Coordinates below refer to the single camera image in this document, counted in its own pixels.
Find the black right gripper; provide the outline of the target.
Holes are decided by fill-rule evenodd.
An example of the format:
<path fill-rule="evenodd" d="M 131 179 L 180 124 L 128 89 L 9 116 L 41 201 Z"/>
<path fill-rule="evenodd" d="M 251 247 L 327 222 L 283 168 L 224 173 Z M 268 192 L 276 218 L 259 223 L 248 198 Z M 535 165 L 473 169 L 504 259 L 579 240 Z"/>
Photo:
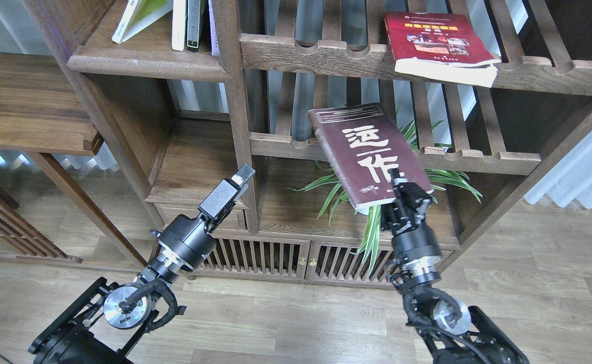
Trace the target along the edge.
<path fill-rule="evenodd" d="M 434 231 L 425 223 L 432 196 L 413 182 L 388 170 L 395 200 L 381 206 L 381 230 L 393 233 L 391 263 L 412 274 L 436 274 L 442 253 Z"/>

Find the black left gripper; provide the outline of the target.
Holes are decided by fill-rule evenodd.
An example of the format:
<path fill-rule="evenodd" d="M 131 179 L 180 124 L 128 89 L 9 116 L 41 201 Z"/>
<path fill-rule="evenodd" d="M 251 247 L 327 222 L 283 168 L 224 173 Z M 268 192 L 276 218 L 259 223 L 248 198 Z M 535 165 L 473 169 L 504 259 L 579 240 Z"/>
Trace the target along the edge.
<path fill-rule="evenodd" d="M 248 181 L 256 173 L 249 164 L 229 179 L 223 179 L 199 205 L 197 217 L 178 215 L 164 231 L 150 230 L 159 240 L 162 251 L 157 260 L 171 271 L 194 271 L 215 249 L 209 225 L 220 225 L 230 214 L 236 201 L 249 188 Z"/>

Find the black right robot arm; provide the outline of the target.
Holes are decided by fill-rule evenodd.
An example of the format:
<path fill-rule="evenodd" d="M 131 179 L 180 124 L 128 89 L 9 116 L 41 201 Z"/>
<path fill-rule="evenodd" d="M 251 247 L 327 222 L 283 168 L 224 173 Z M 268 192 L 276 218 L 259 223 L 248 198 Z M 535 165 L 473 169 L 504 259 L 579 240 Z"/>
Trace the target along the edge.
<path fill-rule="evenodd" d="M 434 288 L 441 251 L 427 225 L 431 196 L 417 184 L 389 171 L 395 200 L 382 207 L 382 228 L 393 238 L 395 269 L 388 281 L 402 295 L 407 325 L 427 346 L 434 363 L 527 363 L 526 355 L 478 306 L 467 306 Z"/>

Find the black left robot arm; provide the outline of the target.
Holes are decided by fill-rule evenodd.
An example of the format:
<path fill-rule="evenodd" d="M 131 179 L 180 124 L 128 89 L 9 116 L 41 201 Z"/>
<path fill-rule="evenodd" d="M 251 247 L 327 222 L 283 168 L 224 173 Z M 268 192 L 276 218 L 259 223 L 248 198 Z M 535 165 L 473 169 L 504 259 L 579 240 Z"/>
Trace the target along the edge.
<path fill-rule="evenodd" d="M 30 345 L 35 363 L 127 363 L 128 353 L 143 334 L 150 333 L 182 315 L 171 290 L 180 270 L 193 272 L 216 247 L 212 232 L 232 211 L 248 189 L 255 170 L 243 165 L 229 179 L 222 180 L 199 205 L 191 218 L 178 215 L 164 231 L 152 231 L 160 253 L 129 284 L 95 281 Z M 113 350 L 90 331 L 103 315 L 114 328 L 135 329 L 125 346 Z"/>

